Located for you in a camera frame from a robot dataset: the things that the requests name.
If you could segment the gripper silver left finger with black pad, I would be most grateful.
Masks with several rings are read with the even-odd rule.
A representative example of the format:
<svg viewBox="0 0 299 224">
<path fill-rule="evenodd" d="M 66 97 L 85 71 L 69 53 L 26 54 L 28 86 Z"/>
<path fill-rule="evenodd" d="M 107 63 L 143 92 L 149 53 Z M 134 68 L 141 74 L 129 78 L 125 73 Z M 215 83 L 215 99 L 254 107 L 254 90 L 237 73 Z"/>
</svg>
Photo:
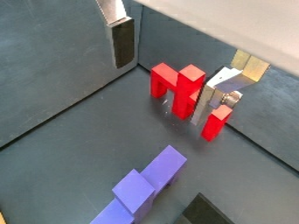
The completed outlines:
<svg viewBox="0 0 299 224">
<path fill-rule="evenodd" d="M 97 0 L 107 27 L 115 67 L 125 67 L 135 58 L 135 20 L 127 15 L 123 0 Z"/>
</svg>

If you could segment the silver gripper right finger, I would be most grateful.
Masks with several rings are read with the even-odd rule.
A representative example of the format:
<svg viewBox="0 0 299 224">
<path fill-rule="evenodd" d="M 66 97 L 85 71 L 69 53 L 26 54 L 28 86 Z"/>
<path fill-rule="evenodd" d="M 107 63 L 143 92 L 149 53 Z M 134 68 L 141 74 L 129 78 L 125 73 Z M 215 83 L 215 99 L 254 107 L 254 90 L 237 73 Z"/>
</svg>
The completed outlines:
<svg viewBox="0 0 299 224">
<path fill-rule="evenodd" d="M 194 125 L 201 125 L 222 105 L 233 109 L 242 98 L 239 90 L 259 82 L 270 68 L 266 61 L 242 50 L 237 50 L 230 65 L 231 68 L 223 67 L 203 85 L 191 117 Z"/>
</svg>

